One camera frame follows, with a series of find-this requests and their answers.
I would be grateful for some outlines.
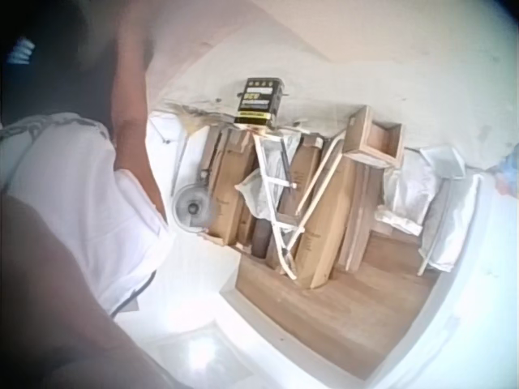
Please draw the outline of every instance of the wooden floor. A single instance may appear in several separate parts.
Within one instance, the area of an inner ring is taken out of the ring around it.
[[[407,332],[437,274],[417,277],[418,247],[372,234],[358,272],[335,271],[315,290],[243,255],[236,288],[274,322],[366,379]]]

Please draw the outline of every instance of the white cloth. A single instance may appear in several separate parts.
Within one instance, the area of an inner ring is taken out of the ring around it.
[[[165,260],[171,232],[133,174],[114,172],[115,150],[101,124],[74,114],[51,118],[30,147],[19,146],[26,152],[6,192],[36,209],[111,312]]]

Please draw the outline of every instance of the white shirt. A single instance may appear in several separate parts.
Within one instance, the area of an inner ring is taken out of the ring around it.
[[[27,151],[6,192],[36,209],[111,312],[165,260],[172,234],[133,174],[114,171],[114,146],[101,124],[74,114],[51,118],[32,146],[19,147]]]

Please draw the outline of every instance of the person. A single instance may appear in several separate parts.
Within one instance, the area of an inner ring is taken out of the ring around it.
[[[171,250],[144,142],[148,10],[120,20],[113,136],[75,113],[0,130],[0,384],[182,387],[109,316]]]

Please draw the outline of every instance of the yellow label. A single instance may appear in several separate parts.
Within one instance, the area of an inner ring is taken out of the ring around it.
[[[239,118],[251,118],[251,119],[270,119],[272,115],[268,112],[255,112],[255,111],[238,111]]]

